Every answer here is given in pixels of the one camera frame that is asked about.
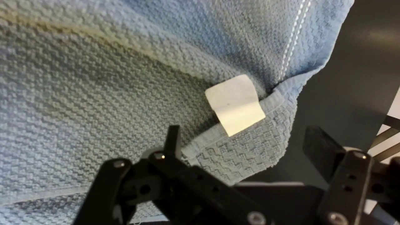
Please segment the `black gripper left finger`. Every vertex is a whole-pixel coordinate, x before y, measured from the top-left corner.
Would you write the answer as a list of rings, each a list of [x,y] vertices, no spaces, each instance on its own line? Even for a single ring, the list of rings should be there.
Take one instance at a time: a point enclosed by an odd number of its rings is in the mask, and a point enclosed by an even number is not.
[[[139,163],[105,162],[72,225],[129,225],[144,203],[171,225],[267,225],[260,204],[179,155],[180,128],[171,125],[164,148]]]

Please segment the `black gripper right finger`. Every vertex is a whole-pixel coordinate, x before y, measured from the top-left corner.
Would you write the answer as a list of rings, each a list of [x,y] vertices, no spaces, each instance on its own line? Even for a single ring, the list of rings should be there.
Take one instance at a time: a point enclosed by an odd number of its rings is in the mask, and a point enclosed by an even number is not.
[[[360,150],[345,150],[319,127],[309,127],[304,137],[305,155],[327,183],[317,208],[322,225],[380,225],[364,213],[375,200],[396,222],[400,220],[400,162],[382,164]]]

